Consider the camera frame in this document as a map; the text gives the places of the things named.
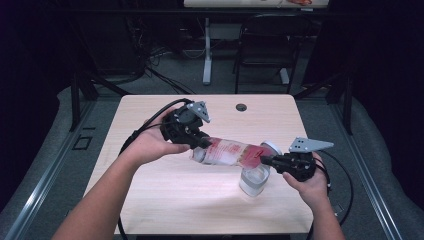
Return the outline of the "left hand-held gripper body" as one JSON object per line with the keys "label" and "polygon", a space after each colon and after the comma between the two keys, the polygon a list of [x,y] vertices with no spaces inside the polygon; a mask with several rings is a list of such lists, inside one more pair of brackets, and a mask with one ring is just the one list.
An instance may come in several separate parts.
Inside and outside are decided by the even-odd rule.
{"label": "left hand-held gripper body", "polygon": [[165,140],[170,140],[174,144],[190,143],[195,137],[208,137],[208,134],[201,131],[203,123],[211,121],[206,103],[204,101],[189,101],[182,107],[167,114],[160,127]]}

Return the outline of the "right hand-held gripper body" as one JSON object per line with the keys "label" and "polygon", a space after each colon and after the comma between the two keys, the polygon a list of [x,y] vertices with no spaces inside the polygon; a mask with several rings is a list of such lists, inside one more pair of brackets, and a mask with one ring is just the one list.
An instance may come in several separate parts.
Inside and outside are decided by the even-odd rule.
{"label": "right hand-held gripper body", "polygon": [[299,182],[311,179],[320,169],[327,181],[330,181],[325,165],[313,156],[313,153],[333,147],[332,142],[296,137],[288,148],[288,153],[275,157],[275,169],[278,173],[287,172]]}

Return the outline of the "red and white refill pouch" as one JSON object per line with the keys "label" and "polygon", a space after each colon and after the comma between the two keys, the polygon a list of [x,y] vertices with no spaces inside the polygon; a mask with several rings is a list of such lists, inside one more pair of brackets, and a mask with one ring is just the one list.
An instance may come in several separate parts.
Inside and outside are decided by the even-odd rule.
{"label": "red and white refill pouch", "polygon": [[246,144],[234,140],[206,137],[210,143],[206,148],[196,147],[191,160],[204,165],[239,166],[254,169],[261,164],[261,156],[275,156],[281,150],[272,142],[264,141],[260,145]]}

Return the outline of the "clear plastic cup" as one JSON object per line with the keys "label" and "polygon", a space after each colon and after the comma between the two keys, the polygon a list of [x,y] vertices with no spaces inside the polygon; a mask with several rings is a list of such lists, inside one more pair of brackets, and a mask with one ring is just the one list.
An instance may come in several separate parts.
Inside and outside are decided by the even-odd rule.
{"label": "clear plastic cup", "polygon": [[270,176],[270,167],[260,164],[254,169],[243,169],[239,181],[240,189],[250,197],[258,196],[265,188]]}

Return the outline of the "person's right hand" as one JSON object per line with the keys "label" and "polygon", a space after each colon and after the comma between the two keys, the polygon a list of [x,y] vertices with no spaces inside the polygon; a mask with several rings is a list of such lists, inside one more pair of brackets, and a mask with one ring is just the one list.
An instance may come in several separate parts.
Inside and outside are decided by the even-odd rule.
{"label": "person's right hand", "polygon": [[331,208],[327,195],[327,178],[325,173],[317,169],[312,178],[299,182],[291,174],[284,173],[283,178],[295,190],[313,212],[319,209]]}

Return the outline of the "person's left hand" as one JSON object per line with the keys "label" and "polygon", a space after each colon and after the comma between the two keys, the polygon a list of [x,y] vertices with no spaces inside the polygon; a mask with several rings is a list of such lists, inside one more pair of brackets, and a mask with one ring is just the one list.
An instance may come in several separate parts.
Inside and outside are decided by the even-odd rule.
{"label": "person's left hand", "polygon": [[130,169],[137,170],[140,166],[158,160],[170,154],[180,154],[188,151],[187,144],[174,144],[164,139],[159,124],[163,118],[173,111],[173,108],[166,110],[156,117],[142,131],[138,137],[119,155],[119,158],[129,166]]}

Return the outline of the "black metal stand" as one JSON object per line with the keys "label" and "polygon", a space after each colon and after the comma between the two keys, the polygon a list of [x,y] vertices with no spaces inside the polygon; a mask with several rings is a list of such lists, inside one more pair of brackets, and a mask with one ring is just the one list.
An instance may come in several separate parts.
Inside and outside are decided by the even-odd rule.
{"label": "black metal stand", "polygon": [[343,111],[342,111],[342,125],[349,135],[352,135],[351,128],[351,115],[352,115],[352,90],[353,90],[353,79],[348,73],[336,73],[335,75],[325,79],[322,82],[313,84],[294,95],[296,100],[303,99],[312,93],[318,91],[324,86],[330,85],[330,90],[327,93],[325,99],[328,104],[336,104],[339,102],[341,97],[343,99]]}
{"label": "black metal stand", "polygon": [[129,92],[116,86],[115,84],[107,81],[105,78],[94,74],[89,71],[76,72],[71,80],[71,107],[72,107],[72,125],[70,131],[73,132],[81,122],[81,109],[80,109],[80,94],[88,101],[96,101],[99,97],[94,84],[100,84],[112,92],[125,96]]}

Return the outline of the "grey box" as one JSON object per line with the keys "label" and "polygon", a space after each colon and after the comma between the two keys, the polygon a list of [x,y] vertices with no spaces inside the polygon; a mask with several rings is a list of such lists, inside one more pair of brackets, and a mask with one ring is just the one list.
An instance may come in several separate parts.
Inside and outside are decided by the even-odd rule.
{"label": "grey box", "polygon": [[235,40],[239,38],[240,24],[212,23],[209,26],[211,39]]}

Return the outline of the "black folding chair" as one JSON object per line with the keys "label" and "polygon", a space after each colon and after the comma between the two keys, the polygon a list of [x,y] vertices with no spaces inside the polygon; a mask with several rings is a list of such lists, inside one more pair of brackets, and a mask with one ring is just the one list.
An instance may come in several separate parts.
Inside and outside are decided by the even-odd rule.
{"label": "black folding chair", "polygon": [[258,14],[240,27],[233,65],[235,93],[239,92],[240,68],[289,69],[286,93],[292,88],[301,47],[312,22],[301,15]]}

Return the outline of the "metal floor rail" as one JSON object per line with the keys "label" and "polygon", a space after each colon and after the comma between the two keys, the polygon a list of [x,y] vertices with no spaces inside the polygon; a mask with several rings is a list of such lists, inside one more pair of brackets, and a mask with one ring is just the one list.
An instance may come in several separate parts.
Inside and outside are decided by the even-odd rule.
{"label": "metal floor rail", "polygon": [[53,125],[29,170],[0,213],[0,240],[22,240],[25,237],[96,105],[96,102],[83,104],[80,120],[73,130],[70,130],[71,106],[60,105]]}
{"label": "metal floor rail", "polygon": [[373,207],[373,211],[375,212],[380,222],[380,226],[385,233],[386,239],[404,240],[386,204],[386,201],[383,199],[383,196],[371,175],[371,172],[365,162],[365,158],[363,157],[363,154],[361,153],[354,136],[350,135],[344,127],[342,111],[337,105],[330,105],[329,108],[334,118],[336,119],[336,125],[341,132],[341,135],[347,142],[347,145],[353,156],[356,172],[361,180],[361,185],[364,187],[368,199],[370,200],[370,203]]}

